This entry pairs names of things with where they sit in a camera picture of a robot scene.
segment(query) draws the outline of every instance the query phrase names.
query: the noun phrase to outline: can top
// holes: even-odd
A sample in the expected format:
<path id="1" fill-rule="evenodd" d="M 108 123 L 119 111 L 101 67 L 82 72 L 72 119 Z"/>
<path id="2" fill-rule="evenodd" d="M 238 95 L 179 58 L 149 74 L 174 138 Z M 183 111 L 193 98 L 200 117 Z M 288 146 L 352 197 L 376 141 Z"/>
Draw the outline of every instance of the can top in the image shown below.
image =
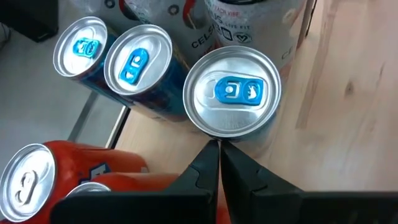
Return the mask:
<path id="1" fill-rule="evenodd" d="M 265 125 L 280 96 L 275 65 L 259 51 L 243 46 L 223 47 L 202 57 L 183 89 L 189 118 L 219 138 L 239 137 Z"/>
<path id="2" fill-rule="evenodd" d="M 90 70 L 101 58 L 107 39 L 108 29 L 101 19 L 89 16 L 77 20 L 55 45 L 56 71 L 64 77 L 76 77 Z"/>
<path id="3" fill-rule="evenodd" d="M 106 83 L 120 95 L 146 91 L 169 68 L 172 52 L 171 38 L 159 26 L 133 27 L 115 41 L 106 56 Z"/>
<path id="4" fill-rule="evenodd" d="M 73 195 L 78 192 L 110 192 L 111 189 L 104 184 L 97 182 L 87 182 L 80 184 L 69 192 L 67 196 Z"/>
<path id="5" fill-rule="evenodd" d="M 0 178 L 0 210 L 12 222 L 33 217 L 50 197 L 55 182 L 55 159 L 42 144 L 30 144 L 8 162 Z"/>

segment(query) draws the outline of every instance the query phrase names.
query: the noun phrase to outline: silver pull tab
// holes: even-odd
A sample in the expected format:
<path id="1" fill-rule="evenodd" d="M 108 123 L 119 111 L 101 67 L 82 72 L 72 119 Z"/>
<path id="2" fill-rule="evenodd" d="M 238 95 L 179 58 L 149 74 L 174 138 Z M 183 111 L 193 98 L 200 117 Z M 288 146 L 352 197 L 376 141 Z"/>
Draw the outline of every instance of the silver pull tab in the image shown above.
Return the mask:
<path id="1" fill-rule="evenodd" d="M 16 200 L 19 206 L 30 202 L 36 183 L 37 174 L 34 170 L 28 171 L 22 176 L 20 189 L 16 193 Z"/>

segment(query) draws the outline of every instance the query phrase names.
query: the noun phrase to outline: white can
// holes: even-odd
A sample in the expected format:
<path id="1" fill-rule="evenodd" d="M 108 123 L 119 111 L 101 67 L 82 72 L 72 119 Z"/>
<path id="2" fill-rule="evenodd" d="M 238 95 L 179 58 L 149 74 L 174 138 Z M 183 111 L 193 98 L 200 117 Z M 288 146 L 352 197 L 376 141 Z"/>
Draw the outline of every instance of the white can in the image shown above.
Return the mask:
<path id="1" fill-rule="evenodd" d="M 282 82 L 289 76 L 305 0 L 205 0 L 221 45 L 243 45 L 266 54 Z"/>
<path id="2" fill-rule="evenodd" d="M 214 27 L 203 0 L 126 0 L 126 3 L 141 22 L 165 29 L 190 67 L 217 48 Z"/>

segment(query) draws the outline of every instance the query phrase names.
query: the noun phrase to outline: blue pull tab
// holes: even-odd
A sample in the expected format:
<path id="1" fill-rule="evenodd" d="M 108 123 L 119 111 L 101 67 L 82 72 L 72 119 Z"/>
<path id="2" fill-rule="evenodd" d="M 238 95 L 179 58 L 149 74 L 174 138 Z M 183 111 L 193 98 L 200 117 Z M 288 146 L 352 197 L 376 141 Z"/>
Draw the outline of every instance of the blue pull tab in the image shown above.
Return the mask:
<path id="1" fill-rule="evenodd" d="M 264 83 L 257 78 L 224 77 L 215 86 L 220 103 L 258 106 L 262 100 Z"/>
<path id="2" fill-rule="evenodd" d="M 149 54 L 147 50 L 142 48 L 133 50 L 120 72 L 119 78 L 131 85 L 136 84 L 139 75 L 148 63 L 148 60 Z"/>
<path id="3" fill-rule="evenodd" d="M 73 44 L 73 53 L 77 56 L 93 58 L 100 45 L 98 40 L 80 38 Z"/>

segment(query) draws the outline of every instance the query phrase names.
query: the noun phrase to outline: black plastic part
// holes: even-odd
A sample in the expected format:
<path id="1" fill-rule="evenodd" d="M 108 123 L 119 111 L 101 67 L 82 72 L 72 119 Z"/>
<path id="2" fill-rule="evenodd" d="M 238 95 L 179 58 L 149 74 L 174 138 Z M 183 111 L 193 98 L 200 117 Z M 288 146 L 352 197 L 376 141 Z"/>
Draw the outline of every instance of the black plastic part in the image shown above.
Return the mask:
<path id="1" fill-rule="evenodd" d="M 221 178 L 232 223 L 280 220 L 283 217 L 275 210 L 285 208 L 291 201 L 285 194 L 301 191 L 227 141 L 221 143 Z M 281 201 L 259 200 L 259 195 L 280 195 Z"/>
<path id="2" fill-rule="evenodd" d="M 86 192 L 54 206 L 51 223 L 215 223 L 220 150 L 210 141 L 162 192 Z"/>
<path id="3" fill-rule="evenodd" d="M 398 224 L 398 193 L 303 192 L 229 142 L 221 177 L 232 223 Z"/>

